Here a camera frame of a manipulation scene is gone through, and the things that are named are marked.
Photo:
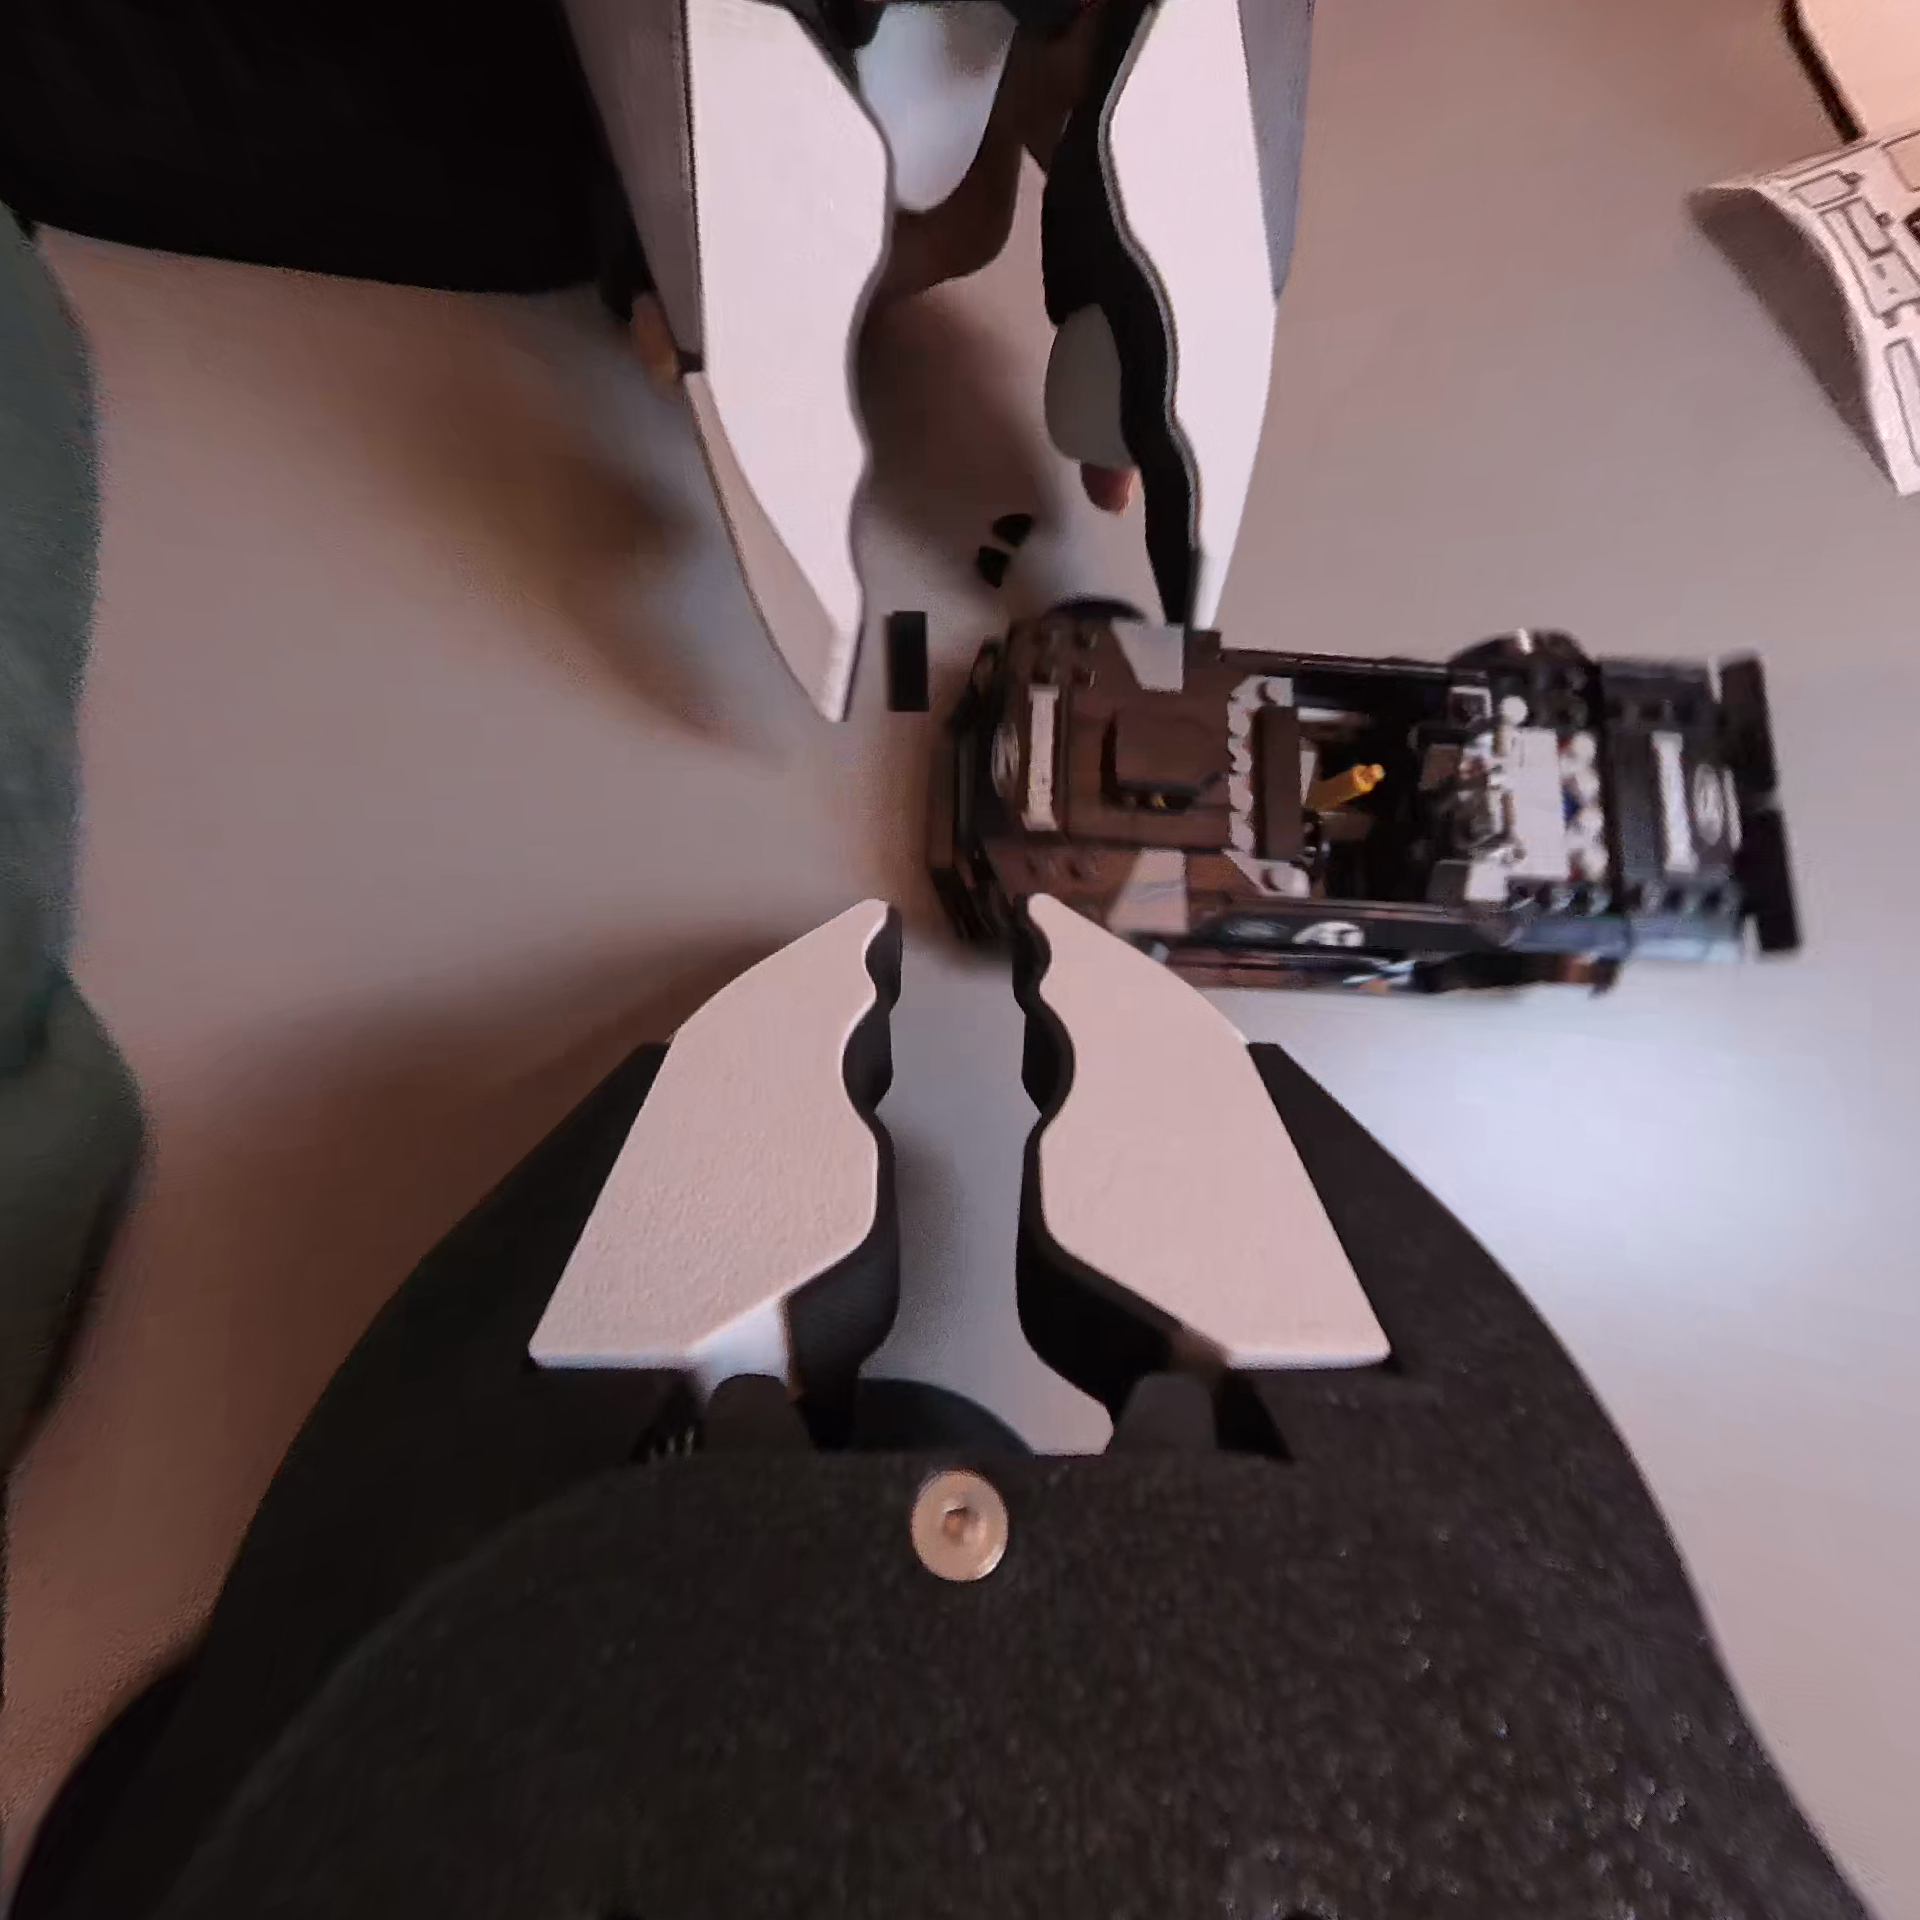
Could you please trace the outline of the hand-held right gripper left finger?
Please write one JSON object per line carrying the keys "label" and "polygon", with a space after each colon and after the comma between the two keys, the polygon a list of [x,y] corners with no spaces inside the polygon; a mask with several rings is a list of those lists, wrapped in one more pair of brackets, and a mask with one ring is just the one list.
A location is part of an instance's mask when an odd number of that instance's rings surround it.
{"label": "hand-held right gripper left finger", "polygon": [[900,913],[861,900],[673,1030],[529,1339],[543,1372],[822,1376],[797,1297],[884,1222],[847,1060],[890,997]]}

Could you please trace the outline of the person's green sweatshirt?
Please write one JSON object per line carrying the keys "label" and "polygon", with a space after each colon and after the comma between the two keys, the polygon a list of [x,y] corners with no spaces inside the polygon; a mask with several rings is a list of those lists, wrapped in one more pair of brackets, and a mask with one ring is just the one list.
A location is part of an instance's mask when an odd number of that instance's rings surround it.
{"label": "person's green sweatshirt", "polygon": [[140,1174],[140,1081],[69,971],[97,388],[84,330],[0,215],[0,1467],[49,1420]]}

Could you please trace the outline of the white tray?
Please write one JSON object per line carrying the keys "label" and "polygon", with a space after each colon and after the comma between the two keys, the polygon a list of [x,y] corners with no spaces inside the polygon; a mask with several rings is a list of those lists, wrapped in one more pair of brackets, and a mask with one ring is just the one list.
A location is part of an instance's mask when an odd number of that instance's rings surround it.
{"label": "white tray", "polygon": [[1840,134],[1920,122],[1920,0],[1791,0],[1791,39]]}

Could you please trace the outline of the white sticker sheet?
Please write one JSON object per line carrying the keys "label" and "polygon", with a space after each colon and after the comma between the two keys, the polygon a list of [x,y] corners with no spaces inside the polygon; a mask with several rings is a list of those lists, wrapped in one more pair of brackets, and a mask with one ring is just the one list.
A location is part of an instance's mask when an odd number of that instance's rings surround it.
{"label": "white sticker sheet", "polygon": [[1791,332],[1893,492],[1920,492],[1920,122],[1698,189],[1689,220]]}

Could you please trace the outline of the black lego car model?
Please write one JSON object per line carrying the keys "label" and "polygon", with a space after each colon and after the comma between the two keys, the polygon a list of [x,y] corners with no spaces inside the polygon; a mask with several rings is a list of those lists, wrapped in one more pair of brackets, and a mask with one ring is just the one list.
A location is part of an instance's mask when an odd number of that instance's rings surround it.
{"label": "black lego car model", "polygon": [[927,871],[976,946],[1059,900],[1196,991],[1611,991],[1805,954],[1770,667],[1274,655],[1063,597],[935,752]]}

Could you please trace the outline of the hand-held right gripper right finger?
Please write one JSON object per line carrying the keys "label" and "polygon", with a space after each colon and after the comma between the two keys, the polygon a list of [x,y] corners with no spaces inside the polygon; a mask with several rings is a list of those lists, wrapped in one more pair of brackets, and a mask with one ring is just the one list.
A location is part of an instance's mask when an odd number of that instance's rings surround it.
{"label": "hand-held right gripper right finger", "polygon": [[1356,1259],[1252,1066],[1161,962],[1023,900],[1016,1318],[1059,1376],[1373,1372]]}

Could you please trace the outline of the person's left hand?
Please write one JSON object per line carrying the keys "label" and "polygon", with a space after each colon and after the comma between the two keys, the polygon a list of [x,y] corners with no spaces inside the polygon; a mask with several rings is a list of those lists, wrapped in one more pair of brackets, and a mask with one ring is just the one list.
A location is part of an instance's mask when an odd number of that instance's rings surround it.
{"label": "person's left hand", "polygon": [[[993,99],[957,189],[890,220],[875,309],[986,269],[1009,251],[1023,170],[1050,170],[1059,122],[1059,112],[1029,122],[1016,99]],[[1078,459],[1092,505],[1117,516],[1135,498],[1135,452],[1117,430],[1117,344],[1100,309],[1059,321],[1042,366],[1042,430],[1063,459]]]}

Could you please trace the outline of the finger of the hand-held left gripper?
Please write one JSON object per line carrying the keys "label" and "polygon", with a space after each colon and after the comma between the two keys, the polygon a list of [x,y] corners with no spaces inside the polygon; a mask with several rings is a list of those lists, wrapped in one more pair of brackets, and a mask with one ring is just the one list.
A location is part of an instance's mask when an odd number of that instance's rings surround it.
{"label": "finger of the hand-held left gripper", "polygon": [[1304,220],[1309,0],[1139,0],[1042,176],[1042,313],[1100,309],[1161,619],[1220,628]]}
{"label": "finger of the hand-held left gripper", "polygon": [[890,260],[890,149],[822,9],[572,0],[710,488],[797,696],[861,655],[854,332]]}

